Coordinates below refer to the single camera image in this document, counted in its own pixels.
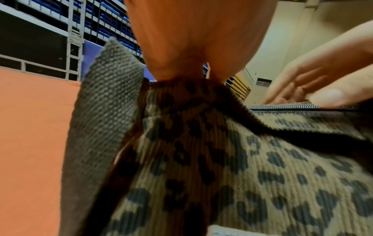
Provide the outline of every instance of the hand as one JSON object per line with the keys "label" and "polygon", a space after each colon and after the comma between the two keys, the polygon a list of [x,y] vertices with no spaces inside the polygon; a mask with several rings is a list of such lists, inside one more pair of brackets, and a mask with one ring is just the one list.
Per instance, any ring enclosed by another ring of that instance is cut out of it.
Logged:
{"label": "hand", "polygon": [[373,98],[373,21],[290,62],[269,87],[266,104],[309,100],[336,108]]}
{"label": "hand", "polygon": [[125,0],[131,28],[157,81],[178,77],[224,83],[260,46],[277,0]]}

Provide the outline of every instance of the wall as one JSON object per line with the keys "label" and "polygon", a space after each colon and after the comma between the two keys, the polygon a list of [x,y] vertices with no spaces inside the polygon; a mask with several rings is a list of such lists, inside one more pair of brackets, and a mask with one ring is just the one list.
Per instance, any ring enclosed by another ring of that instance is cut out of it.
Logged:
{"label": "wall", "polygon": [[[278,3],[261,47],[246,65],[254,81],[258,77],[276,79],[288,62],[373,19],[373,0],[322,2],[312,13],[305,6]],[[244,104],[260,105],[267,88],[248,85],[251,93]]]}

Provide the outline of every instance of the floor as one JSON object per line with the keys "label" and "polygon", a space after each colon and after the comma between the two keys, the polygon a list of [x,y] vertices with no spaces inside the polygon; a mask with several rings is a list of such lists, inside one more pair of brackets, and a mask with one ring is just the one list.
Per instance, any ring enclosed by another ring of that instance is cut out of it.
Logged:
{"label": "floor", "polygon": [[0,69],[0,235],[55,236],[79,83]]}

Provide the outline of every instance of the zipper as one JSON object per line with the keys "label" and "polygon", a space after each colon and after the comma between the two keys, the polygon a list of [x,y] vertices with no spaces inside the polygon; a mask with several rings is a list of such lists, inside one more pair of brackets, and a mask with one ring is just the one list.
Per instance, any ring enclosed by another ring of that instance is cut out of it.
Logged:
{"label": "zipper", "polygon": [[266,106],[254,106],[249,107],[253,111],[364,111],[366,109],[361,109],[359,105],[355,106],[345,106],[333,109],[324,109],[315,106],[312,103],[299,103],[299,104],[283,104],[283,105],[266,105]]}

